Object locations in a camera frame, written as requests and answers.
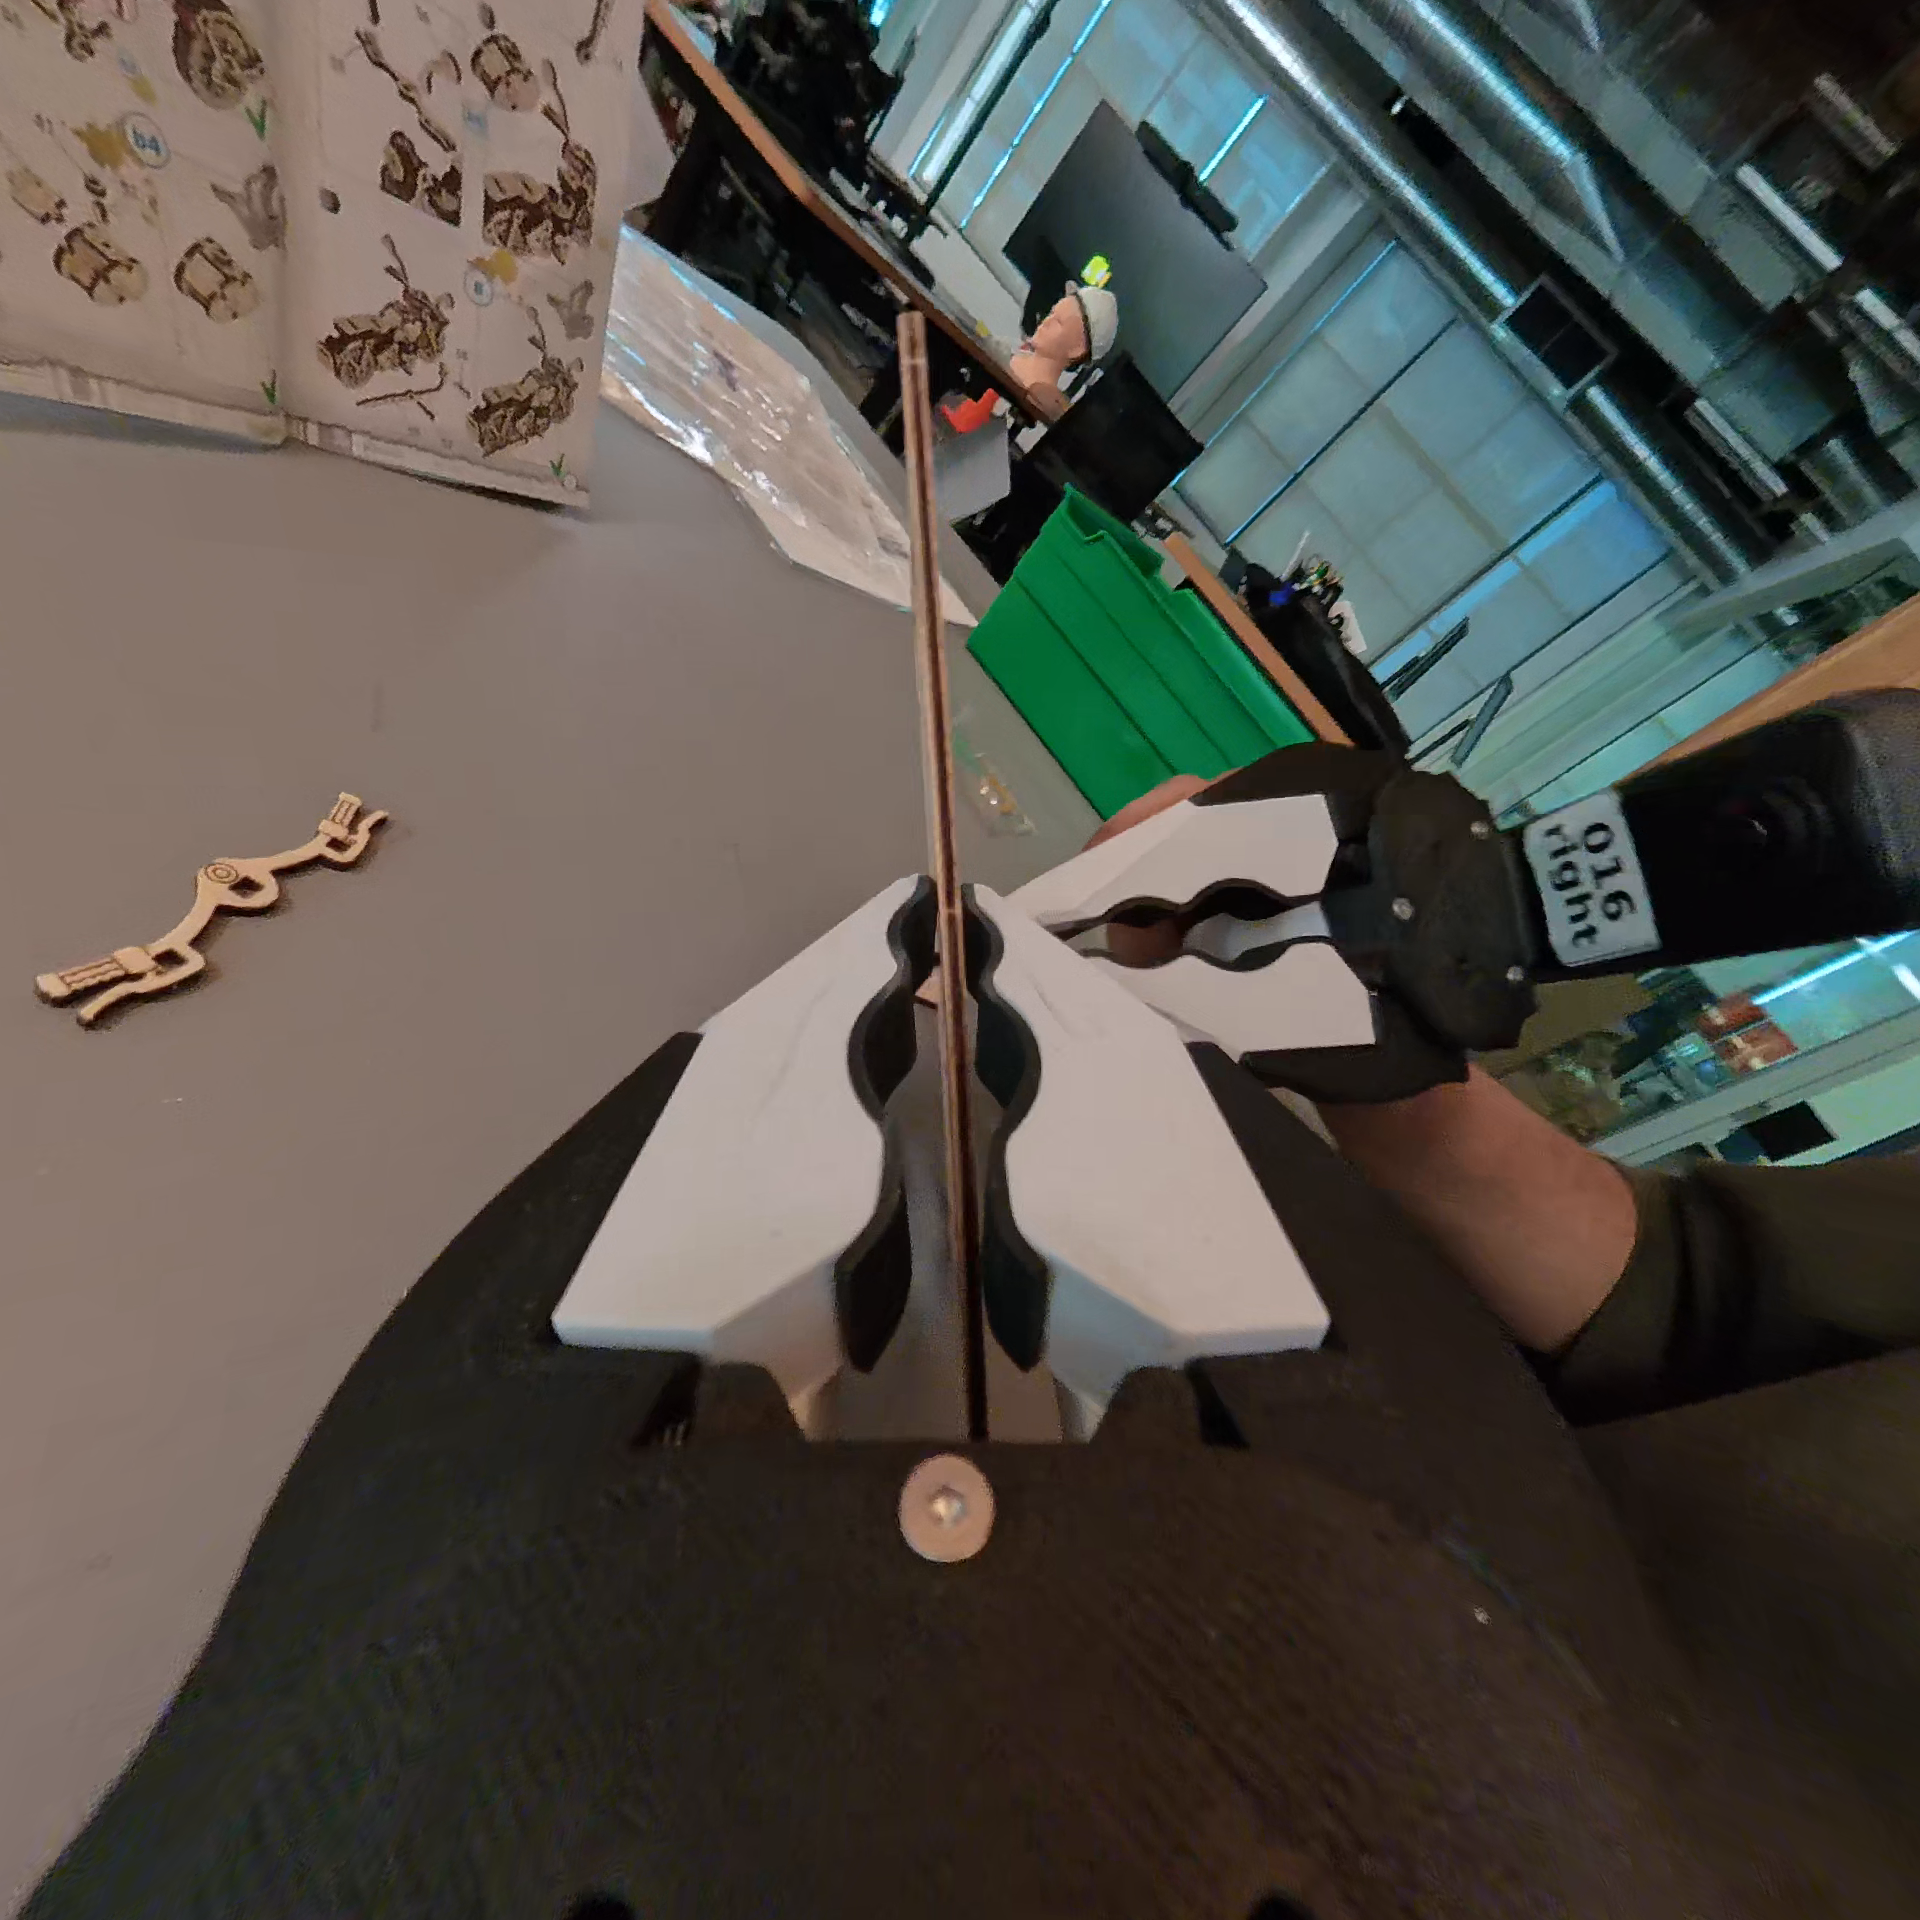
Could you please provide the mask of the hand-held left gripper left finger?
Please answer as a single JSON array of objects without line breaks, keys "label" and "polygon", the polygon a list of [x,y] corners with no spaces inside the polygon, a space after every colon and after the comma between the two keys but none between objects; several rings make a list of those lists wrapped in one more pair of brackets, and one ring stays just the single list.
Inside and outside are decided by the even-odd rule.
[{"label": "hand-held left gripper left finger", "polygon": [[902,877],[702,1023],[559,1344],[755,1367],[807,1437],[941,1435],[929,966],[931,886]]}]

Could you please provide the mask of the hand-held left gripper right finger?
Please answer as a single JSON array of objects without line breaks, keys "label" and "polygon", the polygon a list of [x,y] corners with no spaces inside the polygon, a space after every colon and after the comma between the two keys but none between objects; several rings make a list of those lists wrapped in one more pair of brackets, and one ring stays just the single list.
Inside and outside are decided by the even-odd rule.
[{"label": "hand-held left gripper right finger", "polygon": [[1175,1027],[987,886],[963,932],[983,1308],[1066,1437],[1137,1371],[1317,1350],[1327,1308]]}]

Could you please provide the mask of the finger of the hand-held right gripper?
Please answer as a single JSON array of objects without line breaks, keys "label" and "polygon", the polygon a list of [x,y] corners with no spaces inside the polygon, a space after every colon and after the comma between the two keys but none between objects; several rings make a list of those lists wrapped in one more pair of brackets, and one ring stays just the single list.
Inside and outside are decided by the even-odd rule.
[{"label": "finger of the hand-held right gripper", "polygon": [[1187,910],[1220,890],[1315,898],[1339,841],[1321,795],[1173,803],[1019,886],[1009,902],[1054,932],[1131,908]]},{"label": "finger of the hand-held right gripper", "polygon": [[1379,1045],[1375,995],[1315,904],[1114,900],[1058,910],[1058,938],[1189,1039],[1232,1059]]}]

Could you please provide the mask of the wooden puzzle sheet gear holes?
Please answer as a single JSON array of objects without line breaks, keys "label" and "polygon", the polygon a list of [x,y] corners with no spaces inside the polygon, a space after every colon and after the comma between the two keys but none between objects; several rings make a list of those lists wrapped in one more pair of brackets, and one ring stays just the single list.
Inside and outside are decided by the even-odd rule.
[{"label": "wooden puzzle sheet gear holes", "polygon": [[920,758],[924,772],[926,875],[931,883],[937,972],[937,1078],[945,1185],[945,1237],[957,1298],[965,1433],[989,1437],[987,1318],[981,1286],[981,1205],[973,1154],[973,1061],[965,980],[965,916],[957,859],[943,588],[931,477],[931,413],[924,314],[910,307],[896,322],[910,611],[914,619]]}]

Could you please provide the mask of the long curvy wooden part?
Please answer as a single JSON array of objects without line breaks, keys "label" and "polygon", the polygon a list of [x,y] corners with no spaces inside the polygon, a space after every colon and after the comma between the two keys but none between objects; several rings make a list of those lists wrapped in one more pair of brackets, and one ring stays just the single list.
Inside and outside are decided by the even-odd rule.
[{"label": "long curvy wooden part", "polygon": [[353,793],[338,793],[304,841],[280,851],[205,861],[193,877],[185,912],[167,932],[72,968],[39,974],[35,997],[45,1005],[68,1007],[80,1027],[94,1027],[128,1005],[175,995],[207,972],[203,946],[215,924],[274,912],[284,877],[312,869],[353,869],[387,821],[385,809],[367,807]]}]

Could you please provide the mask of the grey desk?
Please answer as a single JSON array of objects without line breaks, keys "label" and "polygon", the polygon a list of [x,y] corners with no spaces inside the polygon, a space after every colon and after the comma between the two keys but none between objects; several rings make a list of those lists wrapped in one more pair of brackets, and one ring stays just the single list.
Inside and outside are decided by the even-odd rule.
[{"label": "grey desk", "polygon": [[[3,1890],[41,1916],[1118,1896],[1100,1455],[807,1437],[551,1310],[706,1019],[926,875],[914,619],[597,400],[589,514],[3,421]],[[389,821],[80,1027],[35,976]]]}]

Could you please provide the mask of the person's right hand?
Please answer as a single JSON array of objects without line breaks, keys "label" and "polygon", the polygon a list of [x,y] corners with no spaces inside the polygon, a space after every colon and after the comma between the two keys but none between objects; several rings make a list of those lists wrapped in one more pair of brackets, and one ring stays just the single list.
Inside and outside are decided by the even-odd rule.
[{"label": "person's right hand", "polygon": [[1116,813],[1106,817],[1098,825],[1098,829],[1088,837],[1084,851],[1102,847],[1104,843],[1116,839],[1120,833],[1125,833],[1141,825],[1143,821],[1155,817],[1157,813],[1177,803],[1191,801],[1197,793],[1203,793],[1207,786],[1211,786],[1211,780],[1205,780],[1201,776],[1191,776],[1191,774],[1177,774],[1163,780],[1155,788],[1147,789],[1145,793],[1118,807]]}]

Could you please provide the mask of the wooden beam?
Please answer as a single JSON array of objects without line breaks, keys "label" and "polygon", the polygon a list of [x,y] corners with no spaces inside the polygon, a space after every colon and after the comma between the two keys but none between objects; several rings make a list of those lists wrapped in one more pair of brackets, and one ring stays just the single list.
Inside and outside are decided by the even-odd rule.
[{"label": "wooden beam", "polygon": [[1917,597],[1901,601],[1642,766],[1664,768],[1842,692],[1917,689]]}]

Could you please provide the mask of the green plastic bin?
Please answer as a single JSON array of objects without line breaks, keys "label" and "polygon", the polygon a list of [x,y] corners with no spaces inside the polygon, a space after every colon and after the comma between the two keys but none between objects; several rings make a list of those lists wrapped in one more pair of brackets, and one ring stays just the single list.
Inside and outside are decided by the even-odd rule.
[{"label": "green plastic bin", "polygon": [[1076,489],[1042,520],[967,651],[1108,819],[1175,776],[1220,778],[1312,732],[1125,522]]}]

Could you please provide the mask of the clear plastic bag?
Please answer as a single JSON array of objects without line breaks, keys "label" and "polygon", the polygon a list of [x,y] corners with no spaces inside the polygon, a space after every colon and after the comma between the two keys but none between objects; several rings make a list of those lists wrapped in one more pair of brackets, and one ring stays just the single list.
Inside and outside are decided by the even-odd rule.
[{"label": "clear plastic bag", "polygon": [[759,312],[623,229],[599,392],[710,471],[787,562],[878,603],[912,603],[910,538],[819,388]]}]

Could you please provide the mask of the dark grey panel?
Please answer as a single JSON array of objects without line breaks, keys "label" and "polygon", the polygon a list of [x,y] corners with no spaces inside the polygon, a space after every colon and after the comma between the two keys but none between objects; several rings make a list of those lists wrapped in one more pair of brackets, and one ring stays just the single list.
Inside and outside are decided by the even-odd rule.
[{"label": "dark grey panel", "polygon": [[1230,241],[1234,221],[1151,128],[1096,105],[1003,241],[1028,301],[1050,307],[1068,279],[1110,265],[1116,350],[1173,402],[1262,299],[1264,277]]}]

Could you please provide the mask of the person's brown jacket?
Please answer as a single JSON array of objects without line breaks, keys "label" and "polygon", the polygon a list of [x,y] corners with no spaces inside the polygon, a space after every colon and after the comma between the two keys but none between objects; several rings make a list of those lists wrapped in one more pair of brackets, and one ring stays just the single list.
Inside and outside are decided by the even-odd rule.
[{"label": "person's brown jacket", "polygon": [[1915,1916],[1915,1354],[1579,1443],[1701,1692],[1751,1912]]}]

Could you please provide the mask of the illustrated instruction booklet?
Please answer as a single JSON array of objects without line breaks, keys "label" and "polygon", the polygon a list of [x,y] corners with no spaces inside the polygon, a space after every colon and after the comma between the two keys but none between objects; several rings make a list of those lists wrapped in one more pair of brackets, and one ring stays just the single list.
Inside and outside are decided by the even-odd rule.
[{"label": "illustrated instruction booklet", "polygon": [[5,2],[1,384],[581,508],[633,2]]}]

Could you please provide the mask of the silver ventilation duct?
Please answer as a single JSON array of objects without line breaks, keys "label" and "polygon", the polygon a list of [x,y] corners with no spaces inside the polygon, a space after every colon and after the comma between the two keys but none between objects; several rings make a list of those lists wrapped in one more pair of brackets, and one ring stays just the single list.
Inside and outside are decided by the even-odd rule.
[{"label": "silver ventilation duct", "polygon": [[[1341,55],[1329,33],[1280,4],[1195,4],[1246,53],[1282,101],[1298,113],[1329,154],[1377,206],[1385,227],[1450,295],[1478,332],[1500,352],[1531,394],[1640,508],[1692,572],[1725,586],[1753,572],[1769,542],[1753,512],[1739,508],[1705,471],[1699,455],[1644,400],[1612,378],[1614,330],[1579,301],[1527,229],[1509,235],[1498,196],[1468,190],[1460,160],[1434,164],[1361,79],[1355,55]],[[1571,318],[1601,346],[1601,366],[1565,384],[1509,318],[1531,293],[1547,287]]]}]

